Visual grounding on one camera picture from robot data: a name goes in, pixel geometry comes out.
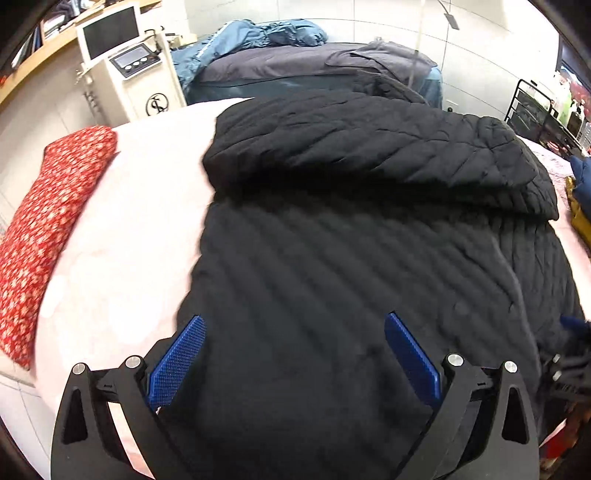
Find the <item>black quilted jacket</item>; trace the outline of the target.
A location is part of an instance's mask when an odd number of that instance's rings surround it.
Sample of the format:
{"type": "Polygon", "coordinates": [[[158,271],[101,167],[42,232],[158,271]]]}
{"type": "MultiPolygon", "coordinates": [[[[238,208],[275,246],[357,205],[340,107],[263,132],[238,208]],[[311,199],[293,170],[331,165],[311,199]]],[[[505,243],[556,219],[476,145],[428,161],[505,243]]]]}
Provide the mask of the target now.
{"type": "Polygon", "coordinates": [[[551,178],[503,122],[308,91],[235,104],[202,160],[214,194],[177,319],[204,350],[163,421],[197,479],[391,479],[431,412],[387,345],[542,363],[583,310],[551,178]]]}

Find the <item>navy blue garment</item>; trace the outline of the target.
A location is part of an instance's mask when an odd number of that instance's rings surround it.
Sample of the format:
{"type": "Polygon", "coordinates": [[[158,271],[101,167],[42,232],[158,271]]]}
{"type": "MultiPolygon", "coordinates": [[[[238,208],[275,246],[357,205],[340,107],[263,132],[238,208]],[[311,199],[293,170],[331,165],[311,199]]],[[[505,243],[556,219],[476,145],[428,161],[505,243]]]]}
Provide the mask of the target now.
{"type": "Polygon", "coordinates": [[[591,164],[590,159],[571,156],[570,165],[574,174],[573,196],[587,219],[591,216],[591,164]]]}

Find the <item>red patterned pillow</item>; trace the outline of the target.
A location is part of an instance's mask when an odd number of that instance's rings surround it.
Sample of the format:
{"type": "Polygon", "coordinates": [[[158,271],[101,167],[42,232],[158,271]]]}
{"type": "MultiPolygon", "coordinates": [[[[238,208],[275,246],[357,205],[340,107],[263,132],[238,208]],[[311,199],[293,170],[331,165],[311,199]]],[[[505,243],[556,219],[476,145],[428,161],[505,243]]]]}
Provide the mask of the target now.
{"type": "Polygon", "coordinates": [[[41,303],[74,225],[117,153],[117,133],[92,126],[44,149],[40,173],[1,242],[1,350],[31,369],[41,303]]]}

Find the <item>black metal cart rack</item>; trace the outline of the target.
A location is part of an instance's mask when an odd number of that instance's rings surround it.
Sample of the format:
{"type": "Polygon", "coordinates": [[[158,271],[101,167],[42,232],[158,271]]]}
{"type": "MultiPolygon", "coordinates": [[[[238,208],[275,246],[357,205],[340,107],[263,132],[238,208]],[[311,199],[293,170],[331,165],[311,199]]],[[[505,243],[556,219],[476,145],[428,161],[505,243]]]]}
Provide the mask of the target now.
{"type": "Polygon", "coordinates": [[[566,160],[584,157],[580,143],[559,122],[553,100],[535,82],[518,80],[504,121],[517,135],[566,160]]]}

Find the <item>white machine with screen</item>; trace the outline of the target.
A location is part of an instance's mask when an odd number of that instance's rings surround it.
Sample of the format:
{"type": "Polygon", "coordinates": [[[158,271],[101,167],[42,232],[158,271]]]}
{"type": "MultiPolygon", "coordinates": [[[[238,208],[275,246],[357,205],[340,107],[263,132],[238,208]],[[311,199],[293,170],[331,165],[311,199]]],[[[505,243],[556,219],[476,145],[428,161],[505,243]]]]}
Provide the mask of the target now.
{"type": "Polygon", "coordinates": [[[138,1],[86,11],[76,21],[82,56],[77,81],[99,123],[111,127],[186,105],[171,57],[180,35],[158,8],[138,1]]]}

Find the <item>blue crumpled blanket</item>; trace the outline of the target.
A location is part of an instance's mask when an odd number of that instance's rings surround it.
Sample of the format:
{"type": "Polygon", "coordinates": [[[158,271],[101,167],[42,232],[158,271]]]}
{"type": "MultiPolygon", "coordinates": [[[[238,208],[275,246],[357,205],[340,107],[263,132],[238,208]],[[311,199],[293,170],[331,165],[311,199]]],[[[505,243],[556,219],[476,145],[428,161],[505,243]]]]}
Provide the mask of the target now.
{"type": "Polygon", "coordinates": [[[232,20],[204,39],[171,50],[171,58],[183,94],[195,78],[221,57],[235,52],[277,46],[318,47],[328,35],[314,22],[293,19],[254,23],[232,20]]]}

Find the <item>white bendable lamp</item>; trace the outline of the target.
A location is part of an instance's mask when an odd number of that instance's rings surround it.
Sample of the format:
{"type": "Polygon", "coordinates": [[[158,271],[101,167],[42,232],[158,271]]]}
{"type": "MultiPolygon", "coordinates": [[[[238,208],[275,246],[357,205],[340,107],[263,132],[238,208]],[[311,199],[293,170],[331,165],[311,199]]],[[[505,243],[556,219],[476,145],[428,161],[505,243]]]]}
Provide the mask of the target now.
{"type": "Polygon", "coordinates": [[[445,3],[443,0],[437,0],[437,2],[444,10],[444,16],[445,16],[449,26],[453,30],[459,30],[460,29],[459,24],[451,12],[451,7],[447,3],[445,3]]]}

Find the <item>wooden wall shelf unit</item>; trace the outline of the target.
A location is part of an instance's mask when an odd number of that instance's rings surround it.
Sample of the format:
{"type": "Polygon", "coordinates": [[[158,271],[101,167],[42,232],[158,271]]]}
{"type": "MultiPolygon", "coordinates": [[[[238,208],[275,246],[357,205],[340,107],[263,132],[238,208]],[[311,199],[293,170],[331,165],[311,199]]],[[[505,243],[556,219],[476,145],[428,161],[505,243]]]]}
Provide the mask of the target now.
{"type": "Polygon", "coordinates": [[[161,6],[161,1],[90,1],[80,10],[79,1],[59,1],[46,10],[14,53],[1,73],[1,107],[5,107],[18,89],[38,73],[50,60],[77,41],[76,27],[94,20],[103,13],[113,13],[116,7],[136,5],[137,14],[144,14],[161,6]]]}

